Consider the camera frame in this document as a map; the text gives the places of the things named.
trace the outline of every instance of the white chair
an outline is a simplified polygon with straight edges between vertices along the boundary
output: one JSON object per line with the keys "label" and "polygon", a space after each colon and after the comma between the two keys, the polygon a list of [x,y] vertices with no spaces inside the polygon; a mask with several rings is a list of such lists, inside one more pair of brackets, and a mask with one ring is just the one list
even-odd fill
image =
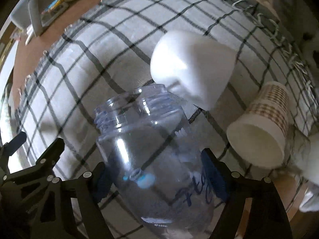
{"label": "white chair", "polygon": [[53,2],[54,0],[20,0],[14,7],[10,14],[11,21],[20,29],[27,29],[30,24],[33,31],[28,29],[28,41],[33,35],[40,36],[45,27],[49,26],[53,20],[55,20],[61,13],[65,11],[67,5],[61,6],[61,8],[54,13],[52,17],[43,22],[41,20],[41,13]]}

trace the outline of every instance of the white cup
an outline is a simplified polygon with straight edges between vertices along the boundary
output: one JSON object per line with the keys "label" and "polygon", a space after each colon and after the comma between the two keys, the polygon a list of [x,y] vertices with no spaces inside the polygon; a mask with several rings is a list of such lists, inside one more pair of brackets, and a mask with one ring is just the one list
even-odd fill
{"label": "white cup", "polygon": [[245,113],[227,128],[235,151],[253,165],[282,164],[288,129],[288,91],[278,82],[266,83]]}
{"label": "white cup", "polygon": [[211,110],[232,75],[236,52],[217,41],[187,31],[169,31],[157,43],[151,75],[168,91]]}

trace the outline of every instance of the clear plastic bottle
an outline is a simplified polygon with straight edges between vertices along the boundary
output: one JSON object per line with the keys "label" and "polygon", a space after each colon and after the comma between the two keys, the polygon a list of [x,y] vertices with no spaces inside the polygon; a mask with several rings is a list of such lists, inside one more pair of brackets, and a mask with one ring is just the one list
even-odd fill
{"label": "clear plastic bottle", "polygon": [[165,86],[121,94],[95,113],[98,147],[133,214],[159,238],[201,234],[215,196],[185,113]]}

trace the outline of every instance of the paper cup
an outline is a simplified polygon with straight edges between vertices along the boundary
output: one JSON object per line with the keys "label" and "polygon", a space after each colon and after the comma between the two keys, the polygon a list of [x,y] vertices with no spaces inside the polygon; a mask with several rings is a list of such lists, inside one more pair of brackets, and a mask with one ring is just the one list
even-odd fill
{"label": "paper cup", "polygon": [[288,91],[269,82],[245,113],[227,129],[235,151],[253,165],[274,168],[282,164],[288,129]]}

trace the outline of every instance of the plaid tablecloth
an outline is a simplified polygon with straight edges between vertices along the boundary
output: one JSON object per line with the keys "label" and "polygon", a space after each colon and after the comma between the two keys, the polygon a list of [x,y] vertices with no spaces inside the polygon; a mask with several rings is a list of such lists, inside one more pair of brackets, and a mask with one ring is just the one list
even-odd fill
{"label": "plaid tablecloth", "polygon": [[[18,131],[28,136],[24,149],[29,163],[34,165],[61,137],[66,147],[54,168],[56,176],[72,179],[93,170],[102,161],[95,144],[99,133],[94,109],[117,94],[153,83],[149,64],[154,47],[165,33],[176,29],[207,35],[237,51],[234,74],[214,110],[207,112],[176,98],[200,149],[210,148],[231,171],[245,177],[270,175],[271,170],[238,156],[227,140],[227,126],[267,81],[287,87],[290,121],[305,134],[312,128],[317,103],[291,40],[281,34],[276,19],[251,0],[102,0],[65,30],[28,80],[16,117]],[[216,205],[207,234],[222,206]],[[100,208],[115,238],[155,238],[130,213],[116,188]]]}

